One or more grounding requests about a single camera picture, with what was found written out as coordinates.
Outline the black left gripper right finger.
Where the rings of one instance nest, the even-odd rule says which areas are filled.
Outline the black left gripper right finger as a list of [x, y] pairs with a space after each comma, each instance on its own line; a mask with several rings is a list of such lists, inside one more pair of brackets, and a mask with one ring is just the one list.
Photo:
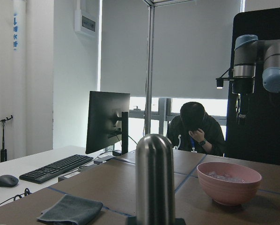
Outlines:
[[185, 220], [183, 218], [175, 218], [174, 225], [185, 225]]

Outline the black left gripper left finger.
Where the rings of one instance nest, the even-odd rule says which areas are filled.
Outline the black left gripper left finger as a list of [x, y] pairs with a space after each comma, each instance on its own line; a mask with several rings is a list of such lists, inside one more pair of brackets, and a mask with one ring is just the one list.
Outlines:
[[127, 217], [126, 225], [137, 225], [137, 218], [136, 217]]

